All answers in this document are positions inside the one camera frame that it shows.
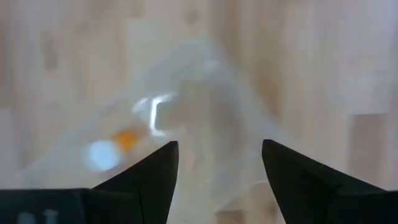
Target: plastic bag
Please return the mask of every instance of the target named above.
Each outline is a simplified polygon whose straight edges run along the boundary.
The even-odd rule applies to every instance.
[[[23,188],[93,187],[177,140],[180,164],[168,222],[205,223],[266,181],[264,138],[289,145],[258,102],[248,80],[228,67],[212,43],[189,41],[133,79],[17,178]],[[133,149],[93,167],[90,146],[124,129],[137,133]],[[101,158],[95,162],[102,164]]]

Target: orange object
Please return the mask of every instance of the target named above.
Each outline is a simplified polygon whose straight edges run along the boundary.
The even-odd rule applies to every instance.
[[[139,135],[133,130],[123,130],[112,137],[123,152],[131,152],[139,140]]]

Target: transparent plastic bag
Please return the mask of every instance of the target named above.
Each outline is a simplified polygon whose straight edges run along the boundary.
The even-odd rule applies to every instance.
[[[212,43],[186,42],[23,170],[18,188],[93,187],[177,140],[180,163],[168,222],[205,223],[241,192],[266,181],[264,138],[289,145],[259,102],[248,80],[228,67]],[[137,133],[133,149],[93,167],[90,146],[123,129]]]

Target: wooden floor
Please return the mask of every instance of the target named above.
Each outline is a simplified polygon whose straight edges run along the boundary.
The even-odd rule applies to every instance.
[[[398,189],[397,10],[395,0],[2,0],[2,175],[181,41],[211,39],[296,150]],[[253,188],[236,201],[273,200],[266,185]],[[273,203],[258,206],[271,211],[262,223],[280,221]],[[245,210],[226,205],[215,222],[257,223]]]

